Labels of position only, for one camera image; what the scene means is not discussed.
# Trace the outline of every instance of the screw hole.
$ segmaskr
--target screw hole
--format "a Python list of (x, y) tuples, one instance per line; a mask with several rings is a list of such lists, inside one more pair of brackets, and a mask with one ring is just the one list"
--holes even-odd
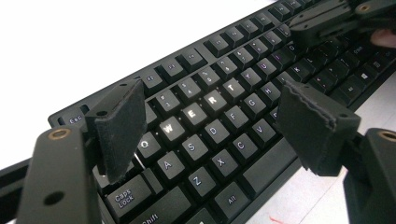
[(53, 192), (44, 199), (44, 205), (48, 205), (48, 206), (54, 205), (60, 202), (63, 198), (64, 198), (63, 192), (61, 191)]
[(107, 111), (99, 111), (96, 113), (97, 116), (105, 116), (107, 114)]

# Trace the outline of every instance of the black key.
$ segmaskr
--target black key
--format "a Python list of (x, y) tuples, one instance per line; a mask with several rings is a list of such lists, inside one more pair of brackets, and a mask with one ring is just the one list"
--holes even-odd
[(248, 68), (247, 70), (243, 71), (236, 78), (238, 79), (239, 84), (241, 84), (241, 86), (245, 88), (245, 90), (248, 92), (255, 91), (263, 83), (263, 80), (251, 68)]
[(242, 102), (241, 108), (250, 119), (256, 120), (264, 114), (267, 106), (256, 93), (252, 93)]
[(263, 59), (270, 53), (270, 50), (260, 41), (260, 39), (253, 40), (246, 45), (245, 48), (257, 61)]
[(177, 223), (191, 208), (191, 202), (180, 187), (175, 187), (135, 218), (131, 224), (155, 223), (156, 221), (161, 223)]
[(254, 64), (253, 56), (245, 48), (237, 50), (230, 57), (240, 70), (245, 70)]
[(343, 81), (350, 72), (350, 69), (339, 60), (334, 60), (325, 69), (335, 78), (335, 84)]
[(201, 89), (190, 77), (177, 84), (176, 92), (186, 105), (195, 101), (202, 93)]
[(208, 119), (207, 114), (196, 103), (184, 108), (180, 114), (180, 117), (184, 124), (186, 124), (187, 128), (192, 132), (195, 132), (201, 128)]
[(245, 89), (235, 80), (235, 78), (231, 78), (229, 81), (224, 83), (221, 86), (221, 92), (230, 105), (236, 104), (247, 94)]
[(276, 136), (274, 129), (264, 119), (255, 123), (248, 130), (248, 134), (259, 148), (265, 148)]
[(270, 80), (271, 78), (276, 76), (279, 72), (276, 69), (276, 67), (266, 58), (256, 63), (254, 69), (257, 72), (257, 74), (259, 74), (259, 76), (262, 77), (262, 80), (264, 81)]
[(292, 65), (286, 71), (293, 77), (294, 80), (298, 82), (306, 82), (313, 75), (308, 69), (310, 65), (305, 60), (300, 60), (299, 62)]
[(369, 69), (367, 66), (359, 68), (355, 71), (354, 75), (361, 81), (358, 83), (363, 84), (361, 86), (363, 91), (365, 91), (376, 79), (376, 72), (374, 72), (373, 69)]
[(218, 119), (215, 119), (213, 122), (206, 125), (202, 132), (202, 137), (210, 147), (218, 149), (227, 143), (230, 138), (230, 133)]
[(174, 83), (187, 75), (187, 72), (176, 59), (169, 59), (165, 63), (162, 63), (157, 69), (168, 83)]
[(330, 95), (335, 101), (344, 106), (350, 106), (360, 95), (362, 84), (357, 77), (351, 76), (340, 87), (335, 89)]
[(211, 67), (207, 67), (194, 76), (197, 83), (204, 91), (215, 89), (220, 82), (220, 77)]
[(146, 183), (148, 183), (151, 186), (152, 193), (157, 196), (160, 195), (163, 192), (163, 186), (161, 185), (160, 181), (158, 180), (157, 176), (152, 172), (151, 168), (146, 168), (142, 172), (143, 178), (146, 180)]
[(238, 72), (238, 67), (228, 57), (216, 62), (213, 69), (223, 80), (232, 78)]
[(282, 39), (277, 36), (273, 31), (270, 31), (263, 35), (260, 40), (264, 43), (269, 50), (274, 51), (280, 49), (283, 46)]
[(227, 107), (227, 102), (219, 94), (218, 91), (212, 91), (202, 100), (202, 107), (209, 114), (210, 117), (215, 118)]
[(253, 159), (259, 149), (254, 145), (253, 141), (243, 133), (237, 139), (233, 141), (230, 146), (231, 153), (241, 164), (246, 164), (247, 161)]
[(154, 98), (153, 103), (157, 110), (165, 118), (175, 114), (181, 108), (180, 101), (170, 90), (158, 94)]
[(230, 28), (221, 35), (235, 49), (247, 41), (247, 38), (236, 27)]
[(287, 24), (280, 25), (274, 32), (282, 39), (283, 44), (287, 44), (291, 41), (290, 28)]
[(201, 167), (189, 175), (188, 179), (187, 187), (199, 202), (206, 200), (209, 194), (217, 187), (215, 180), (205, 167)]
[(148, 124), (148, 130), (151, 130), (160, 123), (160, 120), (157, 114), (155, 114), (155, 112), (152, 110), (151, 106), (149, 106), (149, 104), (145, 103), (145, 108), (146, 123)]
[(174, 151), (170, 151), (157, 161), (157, 170), (168, 186), (176, 182), (187, 172), (186, 167)]
[[(141, 170), (142, 170), (142, 168), (140, 167), (140, 165), (135, 165), (131, 161), (127, 168), (125, 177), (131, 178), (131, 177), (137, 175)], [(117, 183), (110, 184), (106, 175), (99, 174), (97, 166), (93, 167), (92, 173), (96, 180), (96, 187), (102, 196), (105, 196), (106, 194), (113, 192), (113, 190), (118, 188), (121, 184), (121, 181), (117, 182)]]
[(243, 21), (239, 25), (239, 28), (247, 39), (251, 39), (260, 34), (259, 28), (251, 20)]
[(153, 95), (168, 85), (154, 70), (152, 70), (152, 73), (145, 73), (140, 75), (140, 77), (145, 84), (144, 86), (146, 96)]
[(242, 187), (251, 199), (266, 189), (295, 159), (293, 148), (282, 138), (240, 177)]
[(274, 7), (268, 10), (279, 21), (285, 21), (291, 17), (291, 12), (282, 3), (275, 4)]
[(248, 206), (248, 203), (248, 197), (233, 182), (216, 196), (213, 206), (216, 208), (216, 213), (221, 215), (224, 222), (229, 223)]
[(189, 72), (195, 71), (207, 64), (205, 59), (198, 53), (196, 49), (188, 49), (178, 56), (178, 59)]
[(272, 82), (268, 82), (263, 87), (257, 90), (259, 97), (265, 102), (268, 107), (277, 105), (280, 97), (280, 91)]
[(335, 86), (334, 78), (327, 70), (319, 72), (308, 83), (323, 93), (328, 93)]
[(145, 166), (149, 166), (165, 152), (152, 133), (145, 133), (137, 146), (136, 155)]
[(137, 175), (105, 198), (107, 208), (116, 222), (127, 220), (129, 215), (147, 204), (152, 192), (141, 175)]
[(267, 16), (265, 16), (264, 13), (259, 13), (254, 17), (255, 20), (253, 22), (256, 23), (256, 25), (259, 27), (259, 29), (264, 32), (269, 30), (270, 28), (274, 27), (274, 24), (270, 19), (268, 19)]
[(208, 41), (205, 42), (205, 46), (217, 58), (224, 55), (231, 49), (227, 41), (225, 41), (220, 35), (211, 37)]
[(275, 51), (268, 59), (279, 71), (285, 70), (293, 63), (293, 55), (286, 48)]
[(177, 121), (175, 117), (171, 117), (162, 122), (159, 126), (158, 132), (162, 140), (169, 147), (174, 147), (186, 135), (183, 126)]
[(209, 166), (218, 180), (222, 183), (230, 179), (238, 169), (238, 163), (236, 163), (226, 149), (223, 149), (214, 156)]
[(248, 125), (248, 117), (237, 105), (224, 112), (222, 121), (226, 128), (233, 134), (241, 132)]
[(209, 153), (209, 149), (207, 149), (204, 142), (196, 134), (184, 141), (181, 145), (180, 152), (192, 167), (201, 163)]
[(274, 85), (282, 91), (283, 85), (285, 85), (286, 81), (294, 81), (294, 78), (292, 78), (288, 72), (283, 72), (279, 74), (276, 78), (272, 80)]
[(202, 208), (186, 224), (216, 224), (215, 219), (209, 214), (206, 208)]

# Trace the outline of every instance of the key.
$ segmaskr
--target key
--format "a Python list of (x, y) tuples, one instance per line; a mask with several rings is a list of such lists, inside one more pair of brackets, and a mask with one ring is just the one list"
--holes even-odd
[(157, 91), (162, 90), (168, 84), (154, 70), (151, 73), (140, 75), (145, 84), (145, 95), (151, 96)]
[(217, 186), (215, 180), (205, 167), (201, 167), (189, 175), (187, 181), (187, 187), (199, 202), (206, 200)]
[(188, 49), (184, 53), (178, 56), (181, 64), (187, 69), (187, 71), (192, 72), (198, 68), (207, 64), (204, 58), (198, 53), (196, 49)]
[(146, 108), (146, 123), (148, 124), (148, 130), (153, 129), (155, 126), (160, 123), (160, 120), (157, 114), (152, 110), (151, 106), (148, 103), (145, 103)]
[(266, 189), (296, 159), (293, 148), (282, 138), (240, 176), (240, 183), (250, 199)]
[(125, 222), (129, 215), (143, 208), (152, 196), (150, 187), (141, 175), (137, 175), (105, 198), (111, 215), (118, 222)]
[(247, 39), (256, 37), (260, 33), (259, 28), (251, 20), (243, 21), (239, 28)]
[(195, 101), (202, 93), (201, 89), (190, 77), (177, 84), (176, 92), (186, 105)]
[(216, 208), (216, 213), (222, 216), (225, 223), (229, 223), (248, 205), (248, 203), (248, 197), (236, 183), (233, 182), (215, 197), (213, 205)]
[(186, 224), (215, 224), (215, 219), (207, 212), (206, 208), (202, 208), (195, 214)]
[(207, 114), (196, 103), (184, 108), (181, 111), (180, 117), (183, 123), (186, 124), (187, 128), (192, 132), (200, 129), (208, 119)]
[(176, 182), (187, 172), (186, 167), (174, 151), (170, 151), (160, 158), (156, 167), (158, 173), (168, 186), (176, 184)]
[(254, 70), (261, 76), (262, 80), (269, 81), (271, 78), (278, 74), (278, 70), (276, 67), (268, 61), (268, 59), (264, 58), (254, 66)]
[(205, 42), (205, 46), (217, 58), (221, 57), (231, 49), (230, 45), (220, 35), (211, 37)]
[(228, 44), (230, 44), (231, 48), (233, 49), (247, 41), (247, 38), (238, 29), (236, 29), (236, 27), (230, 28), (221, 36), (227, 41)]
[(274, 27), (274, 24), (264, 13), (259, 13), (254, 17), (253, 22), (259, 27), (259, 29), (264, 32)]
[(179, 219), (188, 213), (191, 208), (192, 203), (185, 193), (180, 187), (175, 187), (135, 218), (131, 224), (155, 223), (156, 221), (178, 223)]
[(253, 155), (259, 152), (259, 149), (245, 133), (233, 141), (230, 150), (238, 162), (243, 165), (253, 159)]
[(210, 147), (219, 149), (227, 143), (228, 139), (230, 138), (230, 133), (218, 119), (215, 119), (206, 125), (202, 132), (202, 137), (206, 140)]
[(252, 93), (242, 102), (241, 108), (250, 119), (256, 120), (264, 114), (267, 106), (256, 93)]
[(202, 100), (202, 107), (209, 114), (210, 117), (215, 118), (227, 107), (227, 102), (219, 94), (218, 91), (212, 91)]
[(221, 92), (230, 105), (236, 104), (247, 94), (245, 89), (235, 80), (235, 78), (231, 78), (229, 81), (224, 83), (221, 86)]
[(152, 133), (145, 133), (139, 145), (137, 145), (136, 155), (145, 166), (149, 166), (164, 154), (165, 150), (161, 147)]
[(175, 117), (171, 117), (160, 123), (158, 132), (162, 140), (169, 147), (174, 147), (186, 135), (183, 126), (181, 126)]
[(248, 135), (256, 143), (256, 146), (263, 149), (269, 142), (271, 142), (271, 140), (273, 140), (276, 136), (276, 132), (271, 128), (267, 121), (260, 119), (248, 130)]
[(208, 156), (209, 149), (207, 149), (201, 138), (195, 134), (181, 144), (180, 152), (187, 160), (187, 163), (194, 167)]
[(187, 75), (187, 72), (176, 61), (176, 59), (169, 59), (157, 67), (157, 69), (169, 84), (174, 83)]
[(222, 183), (230, 179), (239, 168), (238, 163), (226, 149), (212, 158), (209, 167)]
[(251, 68), (248, 68), (236, 78), (238, 79), (239, 84), (241, 84), (241, 86), (248, 92), (255, 91), (263, 83), (263, 80)]
[(165, 118), (175, 114), (180, 108), (181, 103), (176, 96), (170, 91), (164, 91), (157, 95), (153, 103), (161, 115)]
[(265, 104), (271, 108), (277, 105), (280, 97), (280, 91), (272, 82), (268, 82), (257, 90), (257, 95), (259, 95)]
[(211, 91), (215, 89), (220, 82), (220, 77), (215, 73), (215, 71), (213, 71), (211, 67), (207, 67), (204, 70), (198, 72), (194, 78), (204, 91)]
[(248, 117), (237, 105), (224, 112), (222, 121), (226, 128), (233, 134), (243, 131), (248, 125)]
[(239, 71), (238, 67), (228, 57), (216, 62), (213, 69), (224, 81), (232, 78)]

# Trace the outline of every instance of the black keyboard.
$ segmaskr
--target black keyboard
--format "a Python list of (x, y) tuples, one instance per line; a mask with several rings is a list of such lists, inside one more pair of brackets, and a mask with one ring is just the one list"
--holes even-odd
[(277, 1), (51, 115), (75, 123), (115, 85), (140, 77), (148, 131), (125, 178), (93, 174), (105, 223), (244, 223), (301, 167), (276, 128), (286, 80), (356, 110), (392, 72), (396, 51), (368, 35), (303, 49), (290, 20), (318, 0)]

